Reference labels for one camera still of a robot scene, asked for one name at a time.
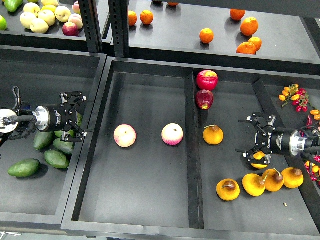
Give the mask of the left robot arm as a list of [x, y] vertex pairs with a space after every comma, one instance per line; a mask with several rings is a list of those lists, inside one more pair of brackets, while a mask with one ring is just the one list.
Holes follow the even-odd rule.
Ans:
[[21, 101], [18, 86], [12, 88], [15, 105], [12, 109], [0, 109], [0, 144], [27, 138], [31, 133], [62, 131], [63, 142], [82, 142], [91, 129], [80, 124], [79, 109], [87, 102], [81, 91], [62, 92], [59, 104], [43, 104], [34, 111]]

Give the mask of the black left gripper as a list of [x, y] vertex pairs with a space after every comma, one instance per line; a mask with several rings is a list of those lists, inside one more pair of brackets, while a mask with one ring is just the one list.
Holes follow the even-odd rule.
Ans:
[[60, 104], [45, 105], [48, 120], [44, 128], [47, 132], [62, 131], [60, 140], [67, 143], [83, 142], [93, 129], [82, 129], [75, 116], [84, 115], [87, 97], [81, 91], [68, 91], [59, 94]]

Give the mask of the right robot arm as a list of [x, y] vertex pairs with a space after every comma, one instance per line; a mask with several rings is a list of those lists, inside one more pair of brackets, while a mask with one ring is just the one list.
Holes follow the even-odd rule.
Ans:
[[250, 164], [269, 165], [271, 155], [286, 157], [300, 157], [310, 161], [316, 166], [320, 162], [316, 157], [320, 156], [320, 131], [313, 126], [294, 130], [276, 127], [274, 123], [277, 117], [265, 113], [254, 112], [243, 123], [247, 122], [256, 129], [254, 147], [250, 150], [237, 149]]

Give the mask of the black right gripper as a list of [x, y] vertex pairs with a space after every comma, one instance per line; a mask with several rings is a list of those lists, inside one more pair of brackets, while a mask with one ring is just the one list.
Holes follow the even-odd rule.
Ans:
[[[255, 140], [266, 140], [266, 143], [256, 143], [250, 150], [235, 149], [237, 153], [242, 154], [249, 164], [270, 165], [271, 154], [297, 156], [300, 152], [300, 133], [297, 130], [275, 128], [276, 119], [277, 117], [273, 114], [253, 112], [251, 116], [238, 121], [239, 123], [251, 124], [255, 128]], [[265, 154], [260, 162], [254, 160], [253, 157], [259, 151]]]

